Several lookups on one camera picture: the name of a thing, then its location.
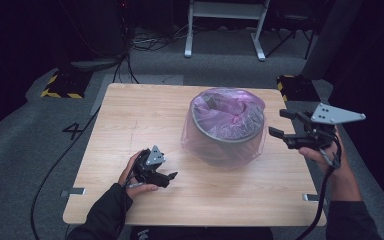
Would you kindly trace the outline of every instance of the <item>light wood tabletop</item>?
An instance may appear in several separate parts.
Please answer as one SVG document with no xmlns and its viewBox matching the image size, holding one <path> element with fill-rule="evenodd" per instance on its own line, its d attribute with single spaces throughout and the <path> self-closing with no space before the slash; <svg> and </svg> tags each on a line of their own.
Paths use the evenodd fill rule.
<svg viewBox="0 0 384 240">
<path fill-rule="evenodd" d="M 158 172 L 178 172 L 167 188 L 135 198 L 128 225 L 165 226 L 308 226 L 317 194 L 304 158 L 267 134 L 262 155 L 248 165 L 223 170 L 185 152 L 181 135 L 191 100 L 210 87 L 111 84 L 85 151 L 63 219 L 86 220 L 93 203 L 117 182 L 129 158 L 157 145 L 167 161 Z M 285 103 L 279 91 L 244 88 L 265 103 L 267 125 L 294 133 L 279 116 Z M 319 225 L 326 224 L 323 214 Z"/>
</svg>

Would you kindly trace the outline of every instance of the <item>person's arm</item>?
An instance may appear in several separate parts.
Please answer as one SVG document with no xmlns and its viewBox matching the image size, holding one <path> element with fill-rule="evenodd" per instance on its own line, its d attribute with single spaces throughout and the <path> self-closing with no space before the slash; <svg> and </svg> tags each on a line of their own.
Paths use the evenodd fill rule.
<svg viewBox="0 0 384 240">
<path fill-rule="evenodd" d="M 71 231 L 67 239 L 117 239 L 133 200 L 126 187 L 114 183 L 90 209 L 86 222 Z"/>
<path fill-rule="evenodd" d="M 130 169 L 140 152 L 133 155 L 126 169 L 120 175 L 118 183 L 114 183 L 90 209 L 86 222 L 74 228 L 67 239 L 117 239 L 124 227 L 126 213 L 133 203 L 133 198 L 141 193 L 156 191 L 153 184 L 144 184 L 135 188 L 127 188 Z"/>
<path fill-rule="evenodd" d="M 357 180 L 352 172 L 342 140 L 339 137 L 342 148 L 341 167 L 336 169 L 329 178 L 331 184 L 331 202 L 326 228 L 326 239 L 359 240 L 381 239 L 373 218 L 367 211 L 366 205 L 358 187 Z M 333 152 L 337 146 L 325 149 L 329 157 L 333 159 Z M 322 155 L 310 148 L 301 148 L 299 153 L 308 159 L 312 159 L 326 173 L 329 165 Z"/>
</svg>

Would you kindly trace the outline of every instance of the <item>purple plastic wrap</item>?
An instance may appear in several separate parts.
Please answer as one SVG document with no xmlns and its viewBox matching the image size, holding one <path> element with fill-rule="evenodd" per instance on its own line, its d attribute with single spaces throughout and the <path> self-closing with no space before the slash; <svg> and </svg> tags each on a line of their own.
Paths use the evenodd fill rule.
<svg viewBox="0 0 384 240">
<path fill-rule="evenodd" d="M 245 90 L 206 90 L 190 103 L 182 147 L 212 166 L 244 166 L 262 153 L 264 108 L 263 100 Z"/>
</svg>

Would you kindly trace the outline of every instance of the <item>black sleeve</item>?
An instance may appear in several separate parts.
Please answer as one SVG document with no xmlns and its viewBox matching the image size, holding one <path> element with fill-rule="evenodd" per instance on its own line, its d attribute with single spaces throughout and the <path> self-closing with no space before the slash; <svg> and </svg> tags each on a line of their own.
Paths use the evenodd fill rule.
<svg viewBox="0 0 384 240">
<path fill-rule="evenodd" d="M 126 212 L 132 203 L 126 188 L 114 183 L 93 204 L 86 222 L 74 228 L 67 239 L 117 239 L 119 231 L 124 227 Z"/>
<path fill-rule="evenodd" d="M 382 238 L 364 202 L 332 201 L 327 219 L 326 239 L 377 240 Z"/>
</svg>

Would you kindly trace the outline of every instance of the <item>human hand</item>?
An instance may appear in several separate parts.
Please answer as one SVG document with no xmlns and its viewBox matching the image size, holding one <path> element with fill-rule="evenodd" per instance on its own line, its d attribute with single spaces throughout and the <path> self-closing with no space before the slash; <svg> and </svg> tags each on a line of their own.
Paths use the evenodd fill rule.
<svg viewBox="0 0 384 240">
<path fill-rule="evenodd" d="M 337 128 L 336 128 L 336 132 L 337 132 L 337 137 L 338 137 L 339 144 L 341 147 L 341 152 L 342 152 L 341 156 L 338 156 L 341 158 L 341 167 L 339 169 L 348 168 L 348 160 L 347 160 L 347 156 L 346 156 L 346 153 L 344 150 L 344 145 L 342 143 L 341 137 L 338 134 Z M 332 142 L 332 144 L 328 148 L 323 149 L 323 150 L 327 154 L 328 158 L 333 160 L 334 154 L 337 154 L 338 146 L 335 142 Z M 298 152 L 301 155 L 303 155 L 305 158 L 315 161 L 319 165 L 319 167 L 323 171 L 323 173 L 326 173 L 327 170 L 329 169 L 329 167 L 330 167 L 329 164 L 326 162 L 326 159 L 322 156 L 322 154 L 319 151 L 316 151 L 314 149 L 307 148 L 307 147 L 302 147 L 298 150 Z"/>
<path fill-rule="evenodd" d="M 123 184 L 125 184 L 126 179 L 128 179 L 128 177 L 129 177 L 130 170 L 133 168 L 135 160 L 141 152 L 142 151 L 139 151 L 135 155 L 130 157 L 130 160 L 127 163 L 126 168 L 123 170 L 123 172 L 120 175 L 120 178 L 118 179 L 118 184 L 120 184 L 122 186 L 123 186 Z M 132 184 L 134 184 L 134 183 L 137 183 L 137 180 L 135 178 L 132 178 L 130 180 L 130 182 Z M 141 193 L 157 191 L 157 190 L 158 190 L 158 186 L 156 186 L 154 184 L 142 184 L 142 185 L 137 186 L 137 187 L 133 187 L 133 188 L 127 187 L 126 188 L 127 195 L 129 195 L 129 197 L 132 199 Z"/>
<path fill-rule="evenodd" d="M 362 196 L 358 187 L 357 180 L 352 172 L 349 164 L 348 157 L 345 153 L 344 145 L 342 139 L 338 134 L 338 129 L 336 129 L 337 136 L 339 139 L 339 144 L 341 146 L 342 155 L 341 158 L 341 167 L 333 171 L 330 180 L 331 180 L 331 200 L 332 201 L 362 201 Z M 338 146 L 335 142 L 324 151 L 330 159 L 333 159 L 333 153 L 336 153 Z M 319 165 L 320 169 L 326 173 L 329 169 L 329 164 L 323 158 L 322 154 L 318 151 L 315 151 L 311 148 L 300 148 L 298 152 L 304 157 L 311 159 Z"/>
</svg>

